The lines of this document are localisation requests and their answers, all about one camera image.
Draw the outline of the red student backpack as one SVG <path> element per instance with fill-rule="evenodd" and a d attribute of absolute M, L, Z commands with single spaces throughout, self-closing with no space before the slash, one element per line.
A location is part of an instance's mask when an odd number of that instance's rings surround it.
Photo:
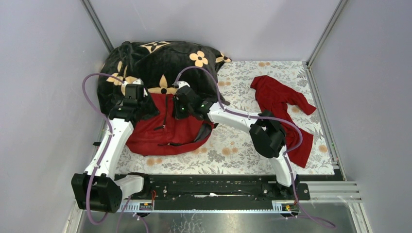
<path fill-rule="evenodd" d="M 143 156 L 178 155 L 198 149 L 207 142 L 215 125 L 189 116 L 173 117 L 173 95 L 152 94 L 159 114 L 141 120 L 126 142 L 133 153 Z"/>

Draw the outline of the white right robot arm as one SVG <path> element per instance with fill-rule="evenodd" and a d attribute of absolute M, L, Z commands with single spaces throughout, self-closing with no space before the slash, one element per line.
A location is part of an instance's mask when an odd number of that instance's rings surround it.
<path fill-rule="evenodd" d="M 285 200 L 297 195 L 296 173 L 287 154 L 286 132 L 278 118 L 269 111 L 250 113 L 224 105 L 217 98 L 202 99 L 185 81 L 176 81 L 173 86 L 177 89 L 175 96 L 180 104 L 179 117 L 190 115 L 248 133 L 256 152 L 267 158 L 274 169 L 276 182 L 280 185 L 279 195 Z"/>

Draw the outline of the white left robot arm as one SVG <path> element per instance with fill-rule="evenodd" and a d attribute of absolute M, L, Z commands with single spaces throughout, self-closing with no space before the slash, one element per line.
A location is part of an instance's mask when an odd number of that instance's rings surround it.
<path fill-rule="evenodd" d="M 120 105 L 105 116 L 107 130 L 102 142 L 82 174 L 75 173 L 71 180 L 79 208 L 87 212 L 115 213 L 123 199 L 135 195 L 143 200 L 149 197 L 151 187 L 137 174 L 116 180 L 115 169 L 127 140 L 143 114 L 143 104 L 150 96 L 141 79 L 122 85 L 125 96 Z"/>

